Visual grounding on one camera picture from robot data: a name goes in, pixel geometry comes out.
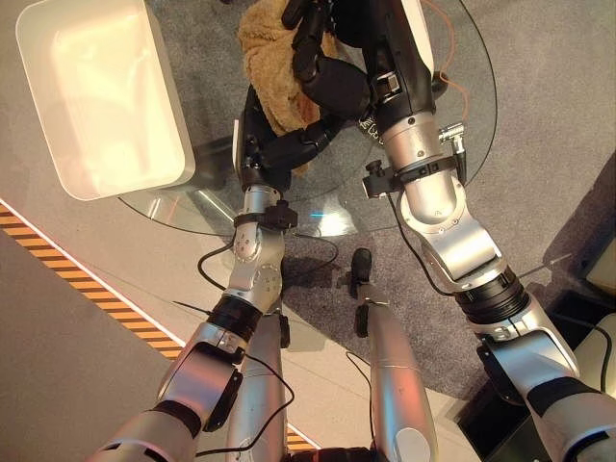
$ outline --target yellow and black hazard stripe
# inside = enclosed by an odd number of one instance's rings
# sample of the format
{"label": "yellow and black hazard stripe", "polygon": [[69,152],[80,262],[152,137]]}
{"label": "yellow and black hazard stripe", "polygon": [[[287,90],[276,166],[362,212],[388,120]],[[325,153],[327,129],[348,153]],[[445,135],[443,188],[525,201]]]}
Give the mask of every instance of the yellow and black hazard stripe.
{"label": "yellow and black hazard stripe", "polygon": [[293,429],[287,427],[287,449],[289,452],[299,452],[316,449],[316,447],[308,443],[302,435],[298,435]]}
{"label": "yellow and black hazard stripe", "polygon": [[[175,359],[182,351],[176,341],[171,339],[160,327],[143,317],[134,307],[120,299],[110,287],[95,280],[91,274],[80,268],[79,264],[66,252],[41,234],[21,218],[13,214],[0,202],[0,228],[15,239],[20,245],[37,257],[44,265],[56,272],[73,289],[95,303],[100,309],[114,318],[128,330],[158,350],[166,358]],[[306,438],[299,435],[298,430],[291,426],[287,428],[287,442],[290,451],[315,449]]]}

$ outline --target gray carpet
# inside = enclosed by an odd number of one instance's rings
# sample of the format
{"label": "gray carpet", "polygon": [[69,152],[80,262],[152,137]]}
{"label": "gray carpet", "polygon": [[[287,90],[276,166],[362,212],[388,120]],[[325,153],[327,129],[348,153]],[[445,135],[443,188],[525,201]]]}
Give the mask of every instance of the gray carpet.
{"label": "gray carpet", "polygon": [[[229,121],[244,103],[247,81],[235,34],[240,14],[251,2],[149,3],[161,22],[193,144],[228,135]],[[494,128],[492,83],[481,68],[483,49],[460,4],[452,0],[439,4],[452,12],[456,24],[459,49],[450,75],[469,85],[472,93],[469,152],[474,169]],[[587,252],[582,248],[588,241],[600,241],[613,229],[614,166],[607,162],[614,152],[616,124],[614,3],[468,0],[466,4],[492,59],[499,102],[494,145],[468,188],[469,202],[512,269],[519,274],[532,271],[523,282],[548,303],[561,288],[579,286],[577,256]],[[442,38],[436,35],[433,40],[438,62]],[[448,91],[447,98],[439,104],[443,122],[453,121],[448,117],[459,110],[455,92]],[[377,155],[367,153],[370,145],[356,133],[337,146],[340,150],[324,164],[329,172],[360,171],[366,159]],[[331,173],[326,177],[322,172],[325,169],[317,168],[310,181],[295,180],[293,198],[301,198],[307,188],[325,191],[331,186]],[[591,190],[595,199],[582,201]],[[356,207],[353,220],[360,233],[336,239],[341,249],[336,266],[299,281],[286,292],[287,303],[332,339],[365,354],[366,343],[352,333],[355,303],[342,284],[354,248],[371,248],[374,278],[392,297],[426,385],[468,396],[484,375],[475,357],[475,337],[459,308],[431,291],[397,230],[370,232],[393,224],[384,201],[366,204],[361,186],[348,181],[338,185],[335,196],[349,210]],[[588,219],[597,217],[604,219],[587,225]],[[290,240],[291,268],[294,264],[313,268],[330,250],[326,244]],[[559,264],[550,263],[566,255]],[[563,269],[563,262],[571,266]]]}

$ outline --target black bracket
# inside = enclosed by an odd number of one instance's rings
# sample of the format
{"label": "black bracket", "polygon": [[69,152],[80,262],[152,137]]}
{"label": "black bracket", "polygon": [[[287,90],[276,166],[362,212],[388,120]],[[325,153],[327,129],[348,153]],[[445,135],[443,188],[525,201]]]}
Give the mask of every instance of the black bracket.
{"label": "black bracket", "polygon": [[458,168],[454,157],[446,157],[421,166],[396,173],[391,167],[382,167],[381,161],[372,161],[366,165],[370,173],[362,181],[368,198],[380,197],[386,193],[402,191],[406,183],[425,178],[439,171]]}
{"label": "black bracket", "polygon": [[276,205],[269,206],[263,214],[242,214],[233,220],[233,225],[238,226],[257,222],[261,226],[279,231],[286,231],[297,226],[297,212],[289,208],[289,202],[279,200]]}

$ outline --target silver leg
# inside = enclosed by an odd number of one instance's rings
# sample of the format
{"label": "silver leg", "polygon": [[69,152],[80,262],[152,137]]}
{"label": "silver leg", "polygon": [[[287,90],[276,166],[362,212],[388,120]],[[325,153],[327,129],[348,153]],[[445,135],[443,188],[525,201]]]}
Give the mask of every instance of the silver leg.
{"label": "silver leg", "polygon": [[[280,319],[277,314],[263,316],[248,345],[248,354],[259,358],[282,375],[280,360]],[[248,358],[242,365],[244,381],[229,417],[227,447],[247,446],[265,421],[285,402],[284,386],[263,365]],[[257,444],[238,457],[236,452],[226,456],[227,462],[279,462],[287,453],[285,440],[286,413],[278,414],[268,425]]]}
{"label": "silver leg", "polygon": [[434,462],[434,422],[406,332],[374,286],[362,285],[359,292],[369,305],[376,448],[390,462]]}

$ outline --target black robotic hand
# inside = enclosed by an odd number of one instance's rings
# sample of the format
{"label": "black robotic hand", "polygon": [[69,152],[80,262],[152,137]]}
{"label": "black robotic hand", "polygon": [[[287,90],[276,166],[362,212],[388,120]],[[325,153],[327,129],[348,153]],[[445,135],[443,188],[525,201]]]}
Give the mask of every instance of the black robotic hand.
{"label": "black robotic hand", "polygon": [[364,1],[290,0],[282,15],[287,29],[299,24],[293,41],[293,71],[302,91],[327,112],[347,120],[362,118],[370,107],[368,77],[353,64],[326,57],[321,42],[328,31],[346,44],[361,46],[361,27],[349,28],[354,18],[362,22],[352,8],[355,3]]}

